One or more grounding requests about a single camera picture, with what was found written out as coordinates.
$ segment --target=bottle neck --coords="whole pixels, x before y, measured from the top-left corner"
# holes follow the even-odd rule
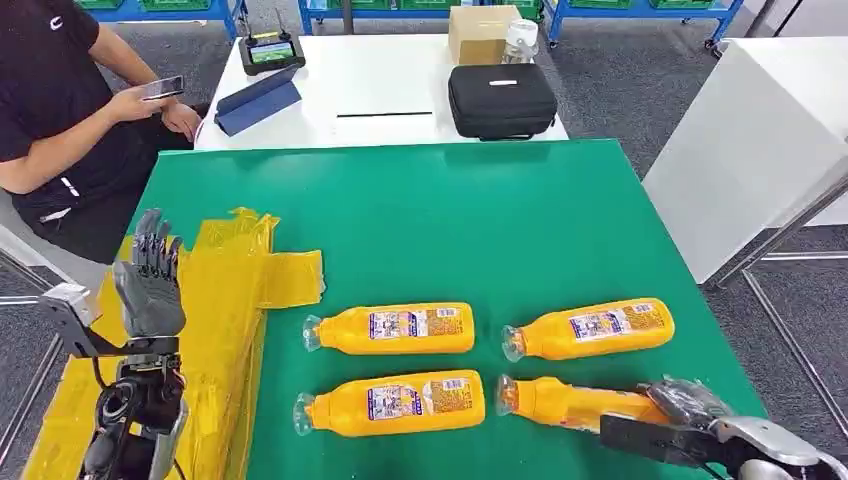
[[[545,333],[539,325],[530,324],[519,329],[524,339],[524,355],[528,357],[541,357],[544,349],[542,341]]]
[[[309,407],[309,418],[312,420],[312,428],[316,430],[327,430],[330,428],[330,395],[318,395],[315,402]]]
[[[518,388],[518,408],[515,414],[532,419],[536,412],[536,384],[533,381],[516,381]]]
[[[336,317],[327,317],[318,325],[318,339],[322,347],[336,348]]]

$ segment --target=white logo on shirt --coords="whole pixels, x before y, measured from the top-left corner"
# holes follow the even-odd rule
[[[62,22],[62,17],[53,17],[50,20],[50,30],[53,30],[54,32],[62,28],[62,25],[64,25],[64,22]]]

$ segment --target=green table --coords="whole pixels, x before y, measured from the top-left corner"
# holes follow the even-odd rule
[[[328,286],[319,305],[268,319],[251,479],[706,478],[606,450],[588,433],[495,416],[500,373],[617,389],[668,373],[702,380],[740,414],[765,414],[614,140],[165,155],[141,201],[188,239],[240,205],[282,218],[278,251],[323,250]],[[504,324],[639,296],[671,309],[667,345],[517,364],[500,351]],[[307,314],[449,300],[473,307],[470,353],[355,357],[301,345]],[[477,369],[486,385],[478,427],[356,439],[292,429],[298,392],[456,368]]]

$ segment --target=smartphone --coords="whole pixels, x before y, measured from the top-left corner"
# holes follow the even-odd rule
[[[147,85],[142,85],[141,88],[144,89],[141,97],[142,100],[158,100],[160,98],[179,95],[184,92],[183,76],[177,75],[176,77],[157,80]]]

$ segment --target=hand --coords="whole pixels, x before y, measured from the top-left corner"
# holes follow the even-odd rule
[[[132,262],[115,262],[115,288],[124,305],[124,329],[132,338],[174,336],[185,326],[177,259],[180,237],[168,248],[168,222],[158,209],[147,210],[136,225]]]
[[[200,116],[191,107],[174,102],[162,109],[162,123],[174,133],[182,133],[189,142],[194,142],[194,135],[200,126]]]
[[[131,122],[149,118],[165,106],[167,99],[142,100],[144,89],[141,87],[122,90],[109,100],[103,110],[115,123]]]

